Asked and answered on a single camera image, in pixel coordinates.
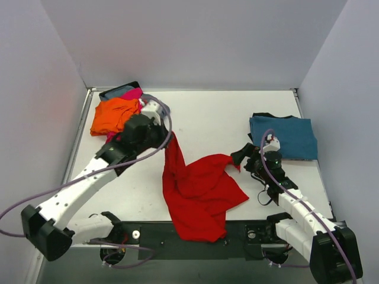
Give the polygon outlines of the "red t-shirt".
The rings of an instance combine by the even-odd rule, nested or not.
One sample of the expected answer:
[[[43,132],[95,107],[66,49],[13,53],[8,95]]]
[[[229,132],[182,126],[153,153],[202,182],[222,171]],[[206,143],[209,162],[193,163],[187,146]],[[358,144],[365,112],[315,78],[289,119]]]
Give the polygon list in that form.
[[[226,212],[248,201],[226,167],[225,154],[212,154],[186,164],[176,137],[165,149],[162,192],[182,240],[213,243],[225,238]]]

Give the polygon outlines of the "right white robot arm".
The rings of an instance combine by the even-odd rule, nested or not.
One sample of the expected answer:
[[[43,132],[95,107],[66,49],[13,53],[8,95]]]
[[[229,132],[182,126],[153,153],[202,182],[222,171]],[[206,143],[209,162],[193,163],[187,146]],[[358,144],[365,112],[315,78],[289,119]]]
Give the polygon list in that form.
[[[245,170],[264,185],[271,200],[284,210],[268,216],[264,234],[267,240],[280,239],[298,251],[309,263],[317,283],[345,283],[363,276],[354,232],[324,217],[301,193],[282,168],[282,155],[274,144],[263,148],[247,143],[231,154],[238,166],[247,160]]]

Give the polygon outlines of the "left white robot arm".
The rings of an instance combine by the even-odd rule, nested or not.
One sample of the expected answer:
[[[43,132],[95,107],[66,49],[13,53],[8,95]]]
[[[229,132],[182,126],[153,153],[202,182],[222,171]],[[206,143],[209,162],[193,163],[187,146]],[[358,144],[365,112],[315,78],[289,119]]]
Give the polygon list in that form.
[[[162,119],[133,115],[124,130],[105,143],[74,180],[40,205],[27,205],[21,211],[26,239],[50,262],[74,244],[96,238],[109,244],[118,242],[122,235],[118,219],[103,213],[79,222],[72,221],[72,217],[101,188],[144,160],[142,153],[146,150],[153,150],[147,154],[151,157],[166,147],[171,136],[172,125],[165,125]]]

